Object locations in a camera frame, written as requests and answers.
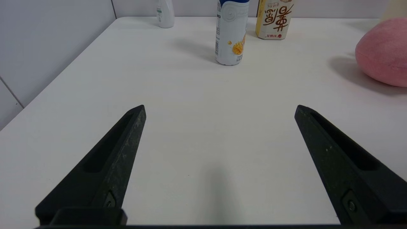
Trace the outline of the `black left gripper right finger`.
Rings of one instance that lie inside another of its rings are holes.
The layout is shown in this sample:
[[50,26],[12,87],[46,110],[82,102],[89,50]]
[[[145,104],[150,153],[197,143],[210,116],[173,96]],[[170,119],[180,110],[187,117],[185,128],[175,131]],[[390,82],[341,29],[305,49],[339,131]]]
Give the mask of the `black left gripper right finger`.
[[315,110],[294,117],[342,225],[406,225],[405,180]]

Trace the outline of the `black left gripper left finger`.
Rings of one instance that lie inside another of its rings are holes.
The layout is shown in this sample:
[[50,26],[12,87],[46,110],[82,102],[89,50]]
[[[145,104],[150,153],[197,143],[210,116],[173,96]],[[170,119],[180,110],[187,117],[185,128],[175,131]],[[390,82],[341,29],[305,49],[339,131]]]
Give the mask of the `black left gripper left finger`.
[[40,225],[126,225],[122,209],[144,105],[127,111],[35,208]]

